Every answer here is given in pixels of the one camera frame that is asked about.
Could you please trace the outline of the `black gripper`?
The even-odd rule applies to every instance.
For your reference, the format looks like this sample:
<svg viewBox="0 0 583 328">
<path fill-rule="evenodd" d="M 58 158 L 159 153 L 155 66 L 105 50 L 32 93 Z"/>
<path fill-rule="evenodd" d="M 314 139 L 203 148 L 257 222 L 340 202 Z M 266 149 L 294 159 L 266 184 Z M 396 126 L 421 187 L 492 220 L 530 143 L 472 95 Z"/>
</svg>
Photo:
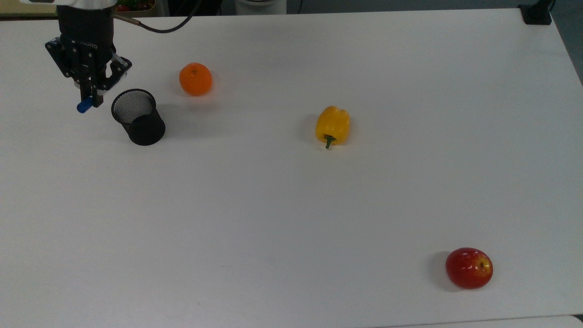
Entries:
<svg viewBox="0 0 583 328">
<path fill-rule="evenodd" d="M 133 66 L 115 54 L 113 11 L 112 6 L 58 6 L 61 35 L 45 44 L 62 75 L 79 87 L 80 103 L 95 108 Z"/>
</svg>

